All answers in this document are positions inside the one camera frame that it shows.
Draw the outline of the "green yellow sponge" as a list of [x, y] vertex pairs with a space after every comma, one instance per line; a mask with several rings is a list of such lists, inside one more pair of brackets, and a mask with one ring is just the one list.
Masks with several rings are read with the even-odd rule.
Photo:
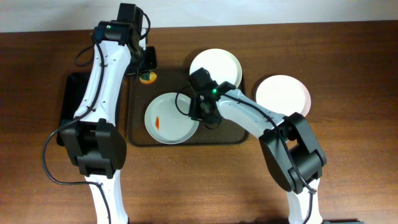
[[154, 83], [156, 79], [157, 79], [157, 74], [155, 72], [143, 73], [142, 75], [139, 76], [139, 81], [145, 85], [150, 85]]

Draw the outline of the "pale blue plate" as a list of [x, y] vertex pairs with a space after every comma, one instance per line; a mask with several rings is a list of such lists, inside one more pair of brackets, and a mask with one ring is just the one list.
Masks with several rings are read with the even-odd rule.
[[199, 122], [188, 113], [191, 99], [176, 92], [164, 93], [152, 100], [144, 115], [147, 132], [156, 141], [164, 144], [179, 144], [191, 138]]

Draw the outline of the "white plate back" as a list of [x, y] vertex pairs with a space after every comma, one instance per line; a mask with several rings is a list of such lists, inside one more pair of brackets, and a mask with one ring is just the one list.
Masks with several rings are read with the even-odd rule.
[[239, 60], [223, 49], [208, 49], [199, 53], [190, 65], [189, 74], [204, 68], [218, 84], [229, 82], [238, 87], [243, 79]]

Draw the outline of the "white plate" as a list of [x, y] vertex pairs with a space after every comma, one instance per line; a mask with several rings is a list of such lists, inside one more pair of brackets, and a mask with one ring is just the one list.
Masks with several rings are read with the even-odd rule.
[[190, 65], [189, 74], [204, 68], [218, 84], [229, 82], [238, 87], [243, 79], [239, 60], [223, 49], [208, 49], [199, 53]]
[[307, 87], [288, 75], [273, 75], [260, 82], [255, 99], [257, 104], [286, 116], [306, 116], [312, 104]]

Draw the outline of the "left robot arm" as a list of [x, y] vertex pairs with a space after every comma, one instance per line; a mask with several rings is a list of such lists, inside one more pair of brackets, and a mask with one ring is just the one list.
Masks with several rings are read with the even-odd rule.
[[154, 47], [146, 45], [147, 14], [122, 3], [118, 16], [101, 21], [90, 35], [93, 66], [81, 103], [59, 134], [74, 166], [91, 189], [98, 223], [129, 223], [121, 191], [121, 169], [127, 145], [117, 129], [119, 96], [124, 78], [157, 69]]

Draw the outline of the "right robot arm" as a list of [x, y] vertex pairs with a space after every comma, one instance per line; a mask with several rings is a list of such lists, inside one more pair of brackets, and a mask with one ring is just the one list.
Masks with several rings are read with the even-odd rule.
[[217, 83], [208, 70], [190, 74], [192, 120], [219, 124], [230, 120], [259, 140], [270, 175], [286, 191], [289, 223], [323, 223], [318, 186], [326, 155], [300, 113], [286, 116], [268, 110], [229, 82]]

